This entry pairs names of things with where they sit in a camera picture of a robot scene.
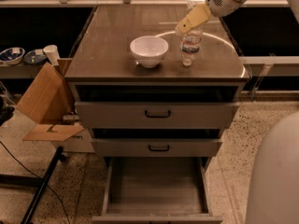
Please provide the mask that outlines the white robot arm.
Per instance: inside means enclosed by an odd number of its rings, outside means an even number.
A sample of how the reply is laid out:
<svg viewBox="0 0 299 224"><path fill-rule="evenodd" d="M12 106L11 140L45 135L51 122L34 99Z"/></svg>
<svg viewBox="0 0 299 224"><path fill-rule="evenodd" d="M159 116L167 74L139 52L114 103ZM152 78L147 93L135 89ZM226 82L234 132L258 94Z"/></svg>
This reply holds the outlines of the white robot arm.
<svg viewBox="0 0 299 224"><path fill-rule="evenodd" d="M247 0L206 0L175 28L178 36L224 17ZM249 182L245 224L299 224L299 112L279 121L263 139Z"/></svg>

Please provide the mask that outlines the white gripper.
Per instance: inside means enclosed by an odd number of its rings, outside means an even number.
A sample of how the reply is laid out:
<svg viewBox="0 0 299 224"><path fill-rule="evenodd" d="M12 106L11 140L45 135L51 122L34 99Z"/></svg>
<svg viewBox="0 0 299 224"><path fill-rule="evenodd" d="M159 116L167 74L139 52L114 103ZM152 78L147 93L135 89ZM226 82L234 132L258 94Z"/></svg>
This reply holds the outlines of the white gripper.
<svg viewBox="0 0 299 224"><path fill-rule="evenodd" d="M241 6L234 0L206 0L206 4L194 7L175 28L176 35L185 35L189 31L206 23L211 13L216 17L225 17Z"/></svg>

